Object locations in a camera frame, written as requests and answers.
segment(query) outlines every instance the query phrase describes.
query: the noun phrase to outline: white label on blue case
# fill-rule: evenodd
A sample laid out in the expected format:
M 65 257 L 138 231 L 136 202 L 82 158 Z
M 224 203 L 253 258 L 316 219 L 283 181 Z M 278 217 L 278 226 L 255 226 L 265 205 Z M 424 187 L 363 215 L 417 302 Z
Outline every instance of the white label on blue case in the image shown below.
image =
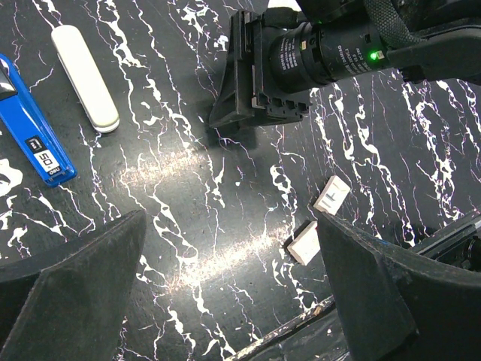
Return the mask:
M 49 150 L 35 153 L 34 156 L 35 158 L 37 158 L 37 161 L 39 161 L 40 165 L 46 173 L 49 173 L 52 169 L 60 166 L 60 164 L 53 157 L 52 152 L 50 152 Z

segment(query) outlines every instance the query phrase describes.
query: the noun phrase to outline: small white block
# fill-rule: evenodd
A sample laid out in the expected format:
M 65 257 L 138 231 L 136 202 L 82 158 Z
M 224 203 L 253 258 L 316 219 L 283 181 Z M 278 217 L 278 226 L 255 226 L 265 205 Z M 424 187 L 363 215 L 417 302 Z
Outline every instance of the small white block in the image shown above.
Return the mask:
M 314 203 L 314 208 L 335 215 L 350 191 L 351 188 L 342 179 L 333 175 Z
M 317 238 L 317 222 L 311 222 L 287 249 L 296 261 L 302 265 L 307 265 L 321 250 Z

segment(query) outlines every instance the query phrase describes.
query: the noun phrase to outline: white label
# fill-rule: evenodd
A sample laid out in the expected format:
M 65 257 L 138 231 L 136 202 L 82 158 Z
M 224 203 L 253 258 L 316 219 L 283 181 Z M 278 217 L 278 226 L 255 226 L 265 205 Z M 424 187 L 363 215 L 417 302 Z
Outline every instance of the white label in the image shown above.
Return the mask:
M 45 170 L 46 173 L 49 173 L 52 169 L 55 169 L 60 166 L 60 164 L 56 161 L 53 157 L 52 152 L 49 150 L 44 150 L 43 152 L 39 152 L 34 154 L 37 161 L 40 163 L 42 168 Z
M 337 175 L 334 175 L 329 179 L 321 196 L 314 203 L 314 208 L 335 215 L 350 191 L 349 186 Z

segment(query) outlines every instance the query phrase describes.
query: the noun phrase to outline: black marble surface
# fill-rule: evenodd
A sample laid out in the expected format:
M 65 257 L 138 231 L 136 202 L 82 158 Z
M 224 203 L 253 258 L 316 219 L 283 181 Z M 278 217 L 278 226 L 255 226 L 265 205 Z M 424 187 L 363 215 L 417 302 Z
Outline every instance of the black marble surface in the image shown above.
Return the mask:
M 0 0 L 0 52 L 79 171 L 48 189 L 0 124 L 0 264 L 145 209 L 117 360 L 226 359 L 328 296 L 320 256 L 303 267 L 283 246 L 333 174 L 352 187 L 340 217 L 403 247 L 481 202 L 481 90 L 462 81 L 366 74 L 313 90 L 302 123 L 208 132 L 228 18 L 266 6 Z M 92 129 L 56 57 L 60 24 L 98 64 L 120 114 L 112 134 Z

